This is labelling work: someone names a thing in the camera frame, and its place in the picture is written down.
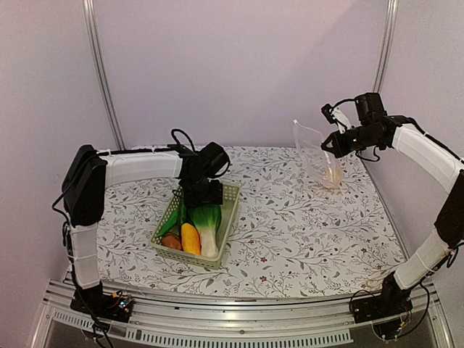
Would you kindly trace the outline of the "clear pink zip top bag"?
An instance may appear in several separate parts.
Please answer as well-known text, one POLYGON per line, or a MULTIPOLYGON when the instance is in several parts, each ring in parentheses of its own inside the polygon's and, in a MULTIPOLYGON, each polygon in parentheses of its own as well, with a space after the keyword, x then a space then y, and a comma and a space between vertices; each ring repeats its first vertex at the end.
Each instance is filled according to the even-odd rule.
POLYGON ((327 189, 338 189, 342 180, 335 183, 327 181, 326 173, 329 168, 341 170, 341 163, 331 153, 321 149, 323 134, 300 124, 298 120, 293 120, 293 123, 294 143, 309 177, 327 189))

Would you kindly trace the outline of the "green bok choy toy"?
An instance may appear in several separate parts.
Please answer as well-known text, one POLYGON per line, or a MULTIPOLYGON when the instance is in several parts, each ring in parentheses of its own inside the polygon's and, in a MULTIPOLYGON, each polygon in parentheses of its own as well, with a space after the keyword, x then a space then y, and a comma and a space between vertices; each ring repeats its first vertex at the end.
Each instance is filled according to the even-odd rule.
POLYGON ((217 257, 216 233, 222 220, 221 206, 216 204, 203 205, 190 209, 188 215, 199 233, 201 255, 209 258, 217 257))

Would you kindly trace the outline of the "yellow lemon toy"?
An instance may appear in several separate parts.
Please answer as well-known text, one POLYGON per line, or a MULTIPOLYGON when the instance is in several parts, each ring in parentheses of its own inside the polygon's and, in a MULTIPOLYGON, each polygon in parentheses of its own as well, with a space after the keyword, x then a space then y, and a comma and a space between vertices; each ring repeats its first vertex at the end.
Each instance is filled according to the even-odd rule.
POLYGON ((339 168, 329 168, 326 173, 326 180, 332 183, 340 182, 342 180, 341 170, 339 168))

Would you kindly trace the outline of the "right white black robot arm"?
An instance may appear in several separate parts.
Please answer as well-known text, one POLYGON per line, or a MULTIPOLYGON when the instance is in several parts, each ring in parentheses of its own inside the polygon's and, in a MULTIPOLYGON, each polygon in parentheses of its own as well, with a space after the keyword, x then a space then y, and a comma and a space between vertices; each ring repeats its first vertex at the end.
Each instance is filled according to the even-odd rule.
POLYGON ((440 269, 463 240, 463 161, 443 143, 425 132, 411 117, 373 115, 360 118, 357 127, 340 125, 321 144, 336 158, 353 152, 394 149, 429 175, 412 181, 419 189, 404 196, 415 208, 425 209, 414 221, 419 227, 431 222, 427 239, 410 258, 388 274, 376 298, 375 310, 390 316, 402 306, 403 298, 426 276, 440 269))

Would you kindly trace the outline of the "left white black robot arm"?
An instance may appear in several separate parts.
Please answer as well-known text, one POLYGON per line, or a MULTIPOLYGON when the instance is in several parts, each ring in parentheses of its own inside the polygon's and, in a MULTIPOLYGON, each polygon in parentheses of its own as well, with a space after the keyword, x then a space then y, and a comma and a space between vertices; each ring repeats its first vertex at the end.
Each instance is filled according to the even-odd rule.
POLYGON ((211 142, 200 151, 181 144, 164 149, 99 152, 91 145, 79 148, 62 184, 72 280, 80 303, 93 315, 108 307, 97 267, 96 230, 104 211, 106 189, 121 183, 153 178, 175 178, 188 208, 222 202, 218 178, 230 165, 223 147, 211 142))

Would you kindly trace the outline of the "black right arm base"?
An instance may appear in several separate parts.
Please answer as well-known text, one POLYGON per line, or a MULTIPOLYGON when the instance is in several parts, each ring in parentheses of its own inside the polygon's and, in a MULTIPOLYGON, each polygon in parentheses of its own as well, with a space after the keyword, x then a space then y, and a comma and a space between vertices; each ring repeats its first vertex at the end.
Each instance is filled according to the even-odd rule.
POLYGON ((368 292, 368 297, 352 297, 349 301, 349 311, 356 323, 387 318, 411 311, 411 290, 401 291, 396 295, 374 295, 368 292))

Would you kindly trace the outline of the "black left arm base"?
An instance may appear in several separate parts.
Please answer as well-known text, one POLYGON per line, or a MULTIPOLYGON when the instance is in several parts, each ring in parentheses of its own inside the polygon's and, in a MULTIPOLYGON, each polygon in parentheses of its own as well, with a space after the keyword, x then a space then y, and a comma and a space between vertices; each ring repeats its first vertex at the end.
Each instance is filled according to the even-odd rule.
POLYGON ((70 308, 97 318, 128 323, 133 311, 133 297, 120 291, 105 294, 101 290, 76 290, 70 308))

